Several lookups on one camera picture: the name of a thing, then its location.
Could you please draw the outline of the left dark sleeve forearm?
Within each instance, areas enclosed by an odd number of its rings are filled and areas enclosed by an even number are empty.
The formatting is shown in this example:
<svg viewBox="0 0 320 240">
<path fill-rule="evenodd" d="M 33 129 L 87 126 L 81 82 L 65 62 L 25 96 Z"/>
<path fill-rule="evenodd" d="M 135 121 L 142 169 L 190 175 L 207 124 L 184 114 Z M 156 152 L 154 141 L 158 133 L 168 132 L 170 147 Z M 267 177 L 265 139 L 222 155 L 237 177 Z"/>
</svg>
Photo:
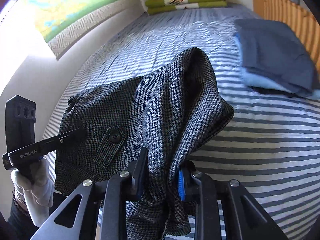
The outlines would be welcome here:
<svg viewBox="0 0 320 240">
<path fill-rule="evenodd" d="M 38 229 L 39 227 L 33 224 L 28 211 L 17 202 L 13 191 L 9 218 L 5 220 L 1 213 L 1 239 L 30 240 Z"/>
</svg>

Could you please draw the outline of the left white gloved hand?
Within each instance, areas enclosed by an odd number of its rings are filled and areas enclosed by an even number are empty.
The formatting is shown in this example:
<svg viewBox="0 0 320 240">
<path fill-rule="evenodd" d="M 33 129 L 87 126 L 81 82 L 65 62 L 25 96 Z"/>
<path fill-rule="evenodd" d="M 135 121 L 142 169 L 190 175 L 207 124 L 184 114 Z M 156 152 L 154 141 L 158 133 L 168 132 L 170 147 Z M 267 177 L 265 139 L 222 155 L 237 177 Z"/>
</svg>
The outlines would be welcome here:
<svg viewBox="0 0 320 240">
<path fill-rule="evenodd" d="M 49 210 L 53 205 L 54 182 L 49 178 L 46 159 L 31 164 L 30 171 L 33 182 L 17 169 L 11 172 L 11 180 L 18 204 L 29 213 L 33 224 L 40 227 L 49 217 Z"/>
</svg>

